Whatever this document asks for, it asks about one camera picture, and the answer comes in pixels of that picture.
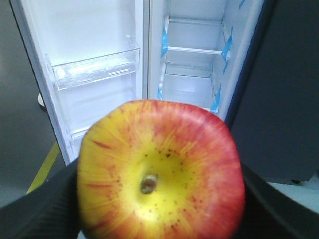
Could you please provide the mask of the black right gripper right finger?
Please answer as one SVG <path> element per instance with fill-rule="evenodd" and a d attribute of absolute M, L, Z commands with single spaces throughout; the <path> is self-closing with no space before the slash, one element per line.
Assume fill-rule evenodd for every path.
<path fill-rule="evenodd" d="M 248 190 L 286 231 L 300 239 L 319 237 L 319 214 L 267 183 L 250 168 L 242 166 Z"/>

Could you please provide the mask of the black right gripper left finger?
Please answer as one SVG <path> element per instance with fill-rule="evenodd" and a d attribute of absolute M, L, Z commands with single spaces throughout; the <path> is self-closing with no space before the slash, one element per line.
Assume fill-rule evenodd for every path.
<path fill-rule="evenodd" d="M 0 210 L 2 239 L 76 239 L 80 232 L 74 160 L 40 187 Z"/>

